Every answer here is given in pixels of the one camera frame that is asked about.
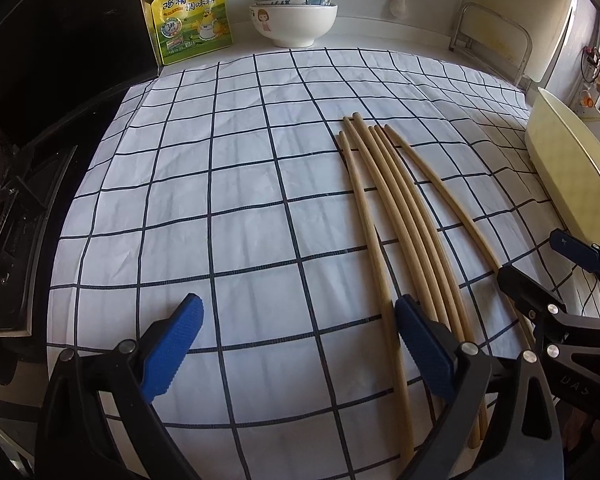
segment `blue gripper pad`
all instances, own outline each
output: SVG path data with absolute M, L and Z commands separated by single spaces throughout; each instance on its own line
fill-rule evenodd
M 144 360 L 140 390 L 150 404 L 155 396 L 166 393 L 187 351 L 202 327 L 204 309 L 202 300 L 187 294 L 171 314 L 168 327 Z
M 403 296 L 395 302 L 395 322 L 398 333 L 409 349 L 431 393 L 450 404 L 456 398 L 454 364 L 424 321 L 422 317 L 424 314 L 418 314 L 416 308 L 419 307 L 408 296 Z M 445 326 L 430 321 L 429 324 L 435 328 L 438 336 L 447 339 L 450 345 L 454 342 L 455 346 L 458 345 Z

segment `chopstick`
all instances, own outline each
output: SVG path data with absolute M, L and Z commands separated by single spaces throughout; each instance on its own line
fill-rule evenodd
M 398 144 L 406 153 L 409 155 L 410 159 L 420 168 L 420 171 L 424 173 L 424 175 L 431 181 L 433 186 L 438 190 L 442 198 L 449 205 L 449 207 L 456 213 L 456 216 L 462 222 L 462 225 L 466 228 L 467 232 L 470 234 L 471 238 L 474 240 L 475 244 L 478 246 L 478 249 L 482 253 L 482 256 L 487 261 L 488 265 L 491 267 L 491 270 L 494 273 L 498 273 L 498 270 L 501 267 L 500 262 L 498 261 L 498 257 L 494 254 L 487 240 L 485 240 L 484 235 L 478 231 L 473 219 L 468 215 L 468 213 L 464 210 L 464 208 L 451 196 L 445 184 L 440 180 L 440 177 L 436 175 L 436 173 L 429 167 L 429 165 L 420 158 L 418 153 L 406 142 L 391 126 L 386 124 L 384 126 L 384 130 L 387 133 L 388 137 L 393 141 L 393 143 Z M 522 314 L 520 314 L 513 304 L 511 300 L 507 298 L 509 301 L 509 306 L 512 311 L 516 314 L 518 320 L 520 320 L 520 326 L 522 327 L 523 332 L 525 333 L 525 338 L 528 343 L 529 348 L 533 348 L 535 345 L 535 338 L 533 336 L 532 330 L 529 327 L 528 321 Z
M 420 304 L 422 305 L 427 317 L 433 321 L 438 320 L 438 314 L 436 313 L 436 308 L 433 303 L 433 298 L 431 295 L 431 291 L 427 286 L 427 279 L 425 277 L 424 270 L 422 269 L 422 263 L 420 262 L 416 249 L 414 247 L 414 243 L 411 240 L 411 237 L 407 231 L 405 226 L 404 219 L 400 214 L 400 210 L 396 204 L 396 198 L 398 196 L 402 197 L 399 192 L 392 193 L 390 190 L 391 187 L 395 187 L 397 189 L 397 184 L 395 179 L 391 175 L 386 164 L 384 174 L 387 176 L 387 181 L 385 181 L 383 173 L 378 168 L 376 164 L 376 160 L 374 160 L 371 152 L 362 141 L 360 133 L 354 128 L 353 124 L 349 120 L 349 118 L 343 118 L 343 122 L 345 125 L 345 129 L 347 131 L 347 135 L 349 135 L 356 147 L 360 150 L 360 155 L 365 162 L 365 165 L 371 174 L 371 177 L 378 188 L 378 193 L 380 194 L 380 198 L 384 203 L 384 207 L 386 208 L 391 223 L 394 227 L 395 233 L 398 237 L 398 243 L 400 245 L 400 249 L 402 250 L 402 254 L 404 255 L 405 260 L 407 261 L 407 266 L 411 272 L 411 277 L 413 278 L 413 285 L 415 286 L 416 293 L 420 300 Z M 367 135 L 370 136 L 369 131 L 366 129 L 366 126 L 362 128 L 363 132 L 366 131 Z
M 404 186 L 401 186 L 402 193 L 405 195 L 405 199 L 407 199 L 410 209 L 414 212 L 418 229 L 425 241 L 427 253 L 429 253 L 429 256 L 431 257 L 436 277 L 441 284 L 446 313 L 451 324 L 451 332 L 458 341 L 475 342 L 474 329 L 471 326 L 466 310 L 464 309 L 458 282 L 456 281 L 446 251 L 438 236 L 438 231 L 433 225 L 431 215 L 427 210 L 414 181 L 411 179 L 411 175 L 408 173 L 407 168 L 395 151 L 385 132 L 379 126 L 375 126 L 373 128 L 373 133 L 376 140 L 379 141 L 384 148 L 382 150 L 383 155 L 391 157 L 394 162 L 394 168 L 398 171 L 399 177 L 404 184 Z M 480 406 L 480 412 L 478 412 L 478 426 L 474 427 L 470 436 L 470 448 L 475 449 L 480 445 L 480 440 L 484 439 L 487 427 L 487 409 L 483 402 Z
M 398 395 L 398 424 L 400 425 L 400 458 L 404 465 L 413 457 L 413 424 L 409 408 L 409 396 L 407 391 L 407 379 L 404 368 L 402 351 L 400 350 L 400 339 L 395 325 L 394 302 L 384 272 L 384 259 L 380 249 L 380 243 L 376 234 L 373 217 L 366 200 L 365 190 L 362 186 L 360 174 L 356 168 L 347 136 L 340 132 L 338 136 L 340 146 L 344 152 L 344 158 L 349 170 L 349 177 L 353 186 L 353 193 L 358 204 L 358 213 L 362 222 L 366 238 L 366 247 L 371 259 L 371 267 L 376 282 L 380 314 L 382 315 L 382 328 L 384 329 L 384 340 L 387 345 L 392 362 L 392 378 L 394 391 Z

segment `cartoon chicken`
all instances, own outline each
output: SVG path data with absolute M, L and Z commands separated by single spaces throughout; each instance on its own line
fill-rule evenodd
M 209 41 L 226 32 L 224 25 L 216 20 L 213 11 L 207 7 L 202 13 L 202 20 L 196 23 L 200 39 Z

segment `chicken essence seasoning package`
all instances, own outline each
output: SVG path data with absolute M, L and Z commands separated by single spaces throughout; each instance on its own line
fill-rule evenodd
M 233 43 L 224 0 L 154 0 L 151 8 L 165 65 Z

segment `metal rack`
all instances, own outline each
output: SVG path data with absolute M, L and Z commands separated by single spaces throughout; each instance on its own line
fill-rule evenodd
M 488 14 L 492 14 L 493 16 L 500 18 L 503 22 L 509 23 L 509 25 L 512 25 L 516 29 L 522 31 L 522 33 L 525 35 L 525 37 L 526 37 L 525 55 L 522 57 L 522 62 L 520 63 L 520 66 L 518 67 L 516 76 L 512 80 L 512 83 L 515 86 L 518 86 L 520 84 L 520 80 L 522 79 L 522 76 L 525 73 L 526 66 L 529 63 L 529 58 L 531 58 L 531 52 L 533 50 L 533 41 L 531 39 L 531 35 L 526 31 L 526 28 L 524 28 L 519 23 L 514 22 L 513 20 L 510 20 L 509 18 L 506 18 L 505 16 L 497 13 L 495 10 L 491 10 L 488 7 L 485 7 L 480 4 L 476 4 L 474 2 L 468 2 L 468 3 L 464 4 L 460 8 L 460 16 L 458 19 L 458 25 L 456 26 L 456 30 L 454 31 L 454 34 L 451 37 L 451 43 L 449 44 L 449 50 L 451 50 L 452 52 L 455 52 L 457 50 L 457 51 L 461 52 L 462 54 L 464 54 L 465 56 L 478 62 L 481 66 L 486 68 L 489 72 L 493 72 L 503 79 L 511 80 L 509 76 L 503 74 L 496 67 L 492 66 L 490 63 L 486 62 L 485 60 L 479 58 L 478 56 L 475 55 L 474 52 L 471 51 L 471 46 L 472 46 L 472 43 L 474 42 L 473 38 L 470 38 L 469 36 L 467 36 L 466 46 L 458 45 L 458 35 L 460 34 L 460 28 L 462 26 L 462 21 L 464 20 L 464 16 L 470 7 L 475 7 L 476 9 L 483 10 L 484 12 L 487 12 Z

